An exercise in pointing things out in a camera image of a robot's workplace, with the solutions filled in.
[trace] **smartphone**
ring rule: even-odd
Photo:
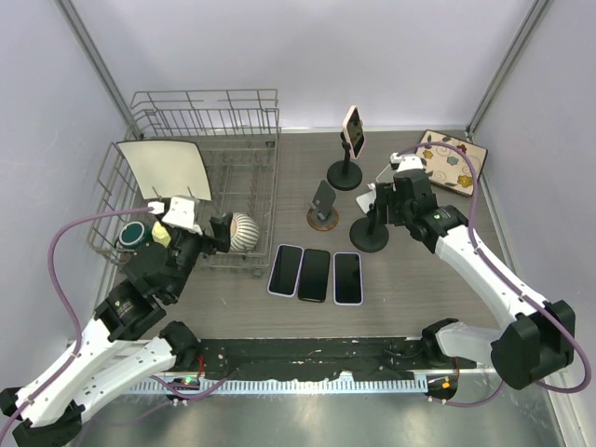
[[[350,143],[350,154],[353,159],[359,157],[364,147],[364,129],[362,128],[362,121],[358,107],[353,105],[347,112],[344,119],[344,137]]]
[[[304,252],[302,247],[295,245],[279,245],[267,287],[269,293],[290,298],[296,294]]]
[[[364,301],[359,254],[333,255],[333,300],[337,305],[361,305]]]
[[[298,279],[298,299],[316,303],[325,301],[331,260],[328,251],[305,250]]]

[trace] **white wall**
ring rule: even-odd
[[[531,0],[76,0],[129,100],[279,88],[285,127],[466,125]]]
[[[49,281],[47,245],[63,224],[94,211],[102,156],[124,125],[54,2],[0,2],[0,36],[4,388],[26,385],[74,336]],[[85,243],[87,231],[67,234],[57,259],[81,319],[90,317],[103,267]]]
[[[596,366],[596,4],[553,2],[478,135],[521,276],[576,311]],[[583,370],[577,359],[574,384]],[[593,436],[596,384],[575,397]]]

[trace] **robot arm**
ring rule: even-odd
[[[20,447],[65,445],[93,414],[135,383],[172,367],[189,369],[198,357],[198,340],[183,323],[174,321],[136,353],[110,363],[165,317],[162,305],[178,302],[201,252],[230,249],[231,213],[211,218],[214,236],[209,237],[193,224],[193,199],[173,197],[168,206],[158,202],[150,205],[153,213],[165,213],[162,222],[170,225],[168,246],[146,244],[133,253],[123,267],[127,279],[114,286],[96,307],[83,330],[77,355],[71,345],[29,385],[0,393],[0,408],[6,416],[28,402],[19,416],[22,422],[13,431]],[[29,401],[32,393],[71,357],[70,366]]]
[[[427,354],[437,359],[461,357],[494,366],[505,383],[515,389],[569,365],[573,348],[504,278],[538,307],[546,309],[571,334],[575,331],[573,309],[564,301],[549,303],[475,236],[478,249],[496,269],[489,267],[474,248],[466,217],[455,207],[437,205],[420,158],[393,155],[390,162],[395,171],[394,182],[375,186],[381,222],[404,225],[414,239],[453,267],[487,304],[500,328],[472,328],[455,319],[445,319],[423,331]]]

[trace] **wire dish rack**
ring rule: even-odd
[[[198,223],[210,231],[211,216],[228,211],[249,215],[260,229],[251,252],[217,253],[199,259],[209,268],[245,269],[260,276],[271,262],[278,175],[279,109],[276,89],[139,91],[130,103],[143,139],[173,139],[198,144],[211,187],[212,201],[199,204]],[[126,140],[135,140],[129,129]],[[126,159],[116,144],[106,151],[98,174],[98,212],[143,206]],[[88,244],[113,264],[124,263],[130,250],[116,241],[129,221],[152,224],[151,215],[103,219],[92,225]]]

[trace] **pink phone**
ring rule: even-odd
[[[364,147],[364,130],[362,129],[362,121],[358,113],[358,107],[353,105],[347,112],[344,119],[344,136],[345,140],[350,144],[350,154],[353,159],[357,159]]]

